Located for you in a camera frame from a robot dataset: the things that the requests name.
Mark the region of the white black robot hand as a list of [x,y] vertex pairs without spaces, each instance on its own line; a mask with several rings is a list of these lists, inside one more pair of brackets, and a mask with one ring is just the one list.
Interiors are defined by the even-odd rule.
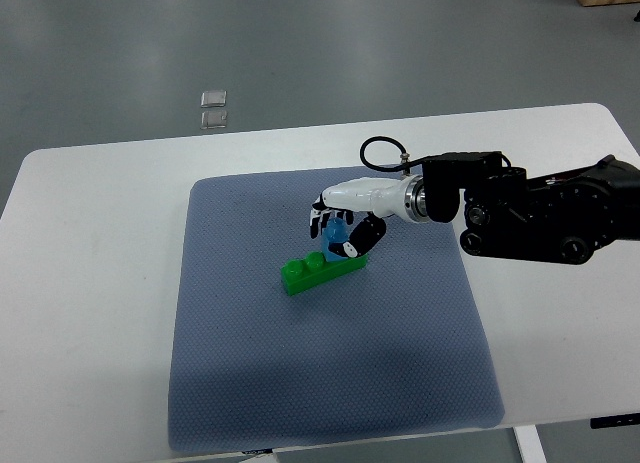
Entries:
[[351,224],[355,213],[366,213],[345,242],[332,242],[327,247],[340,258],[362,257],[386,234],[385,218],[404,211],[405,190],[403,180],[390,178],[363,177],[330,186],[311,205],[310,236],[322,234],[332,216]]

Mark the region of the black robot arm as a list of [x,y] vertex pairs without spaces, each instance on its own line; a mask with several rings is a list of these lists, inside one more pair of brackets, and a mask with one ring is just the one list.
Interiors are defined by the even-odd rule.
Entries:
[[639,237],[639,170],[612,155],[530,178],[499,151],[415,161],[403,151],[387,170],[409,175],[413,167],[422,181],[410,213],[440,223],[463,213],[460,246],[472,256],[580,265],[616,240]]

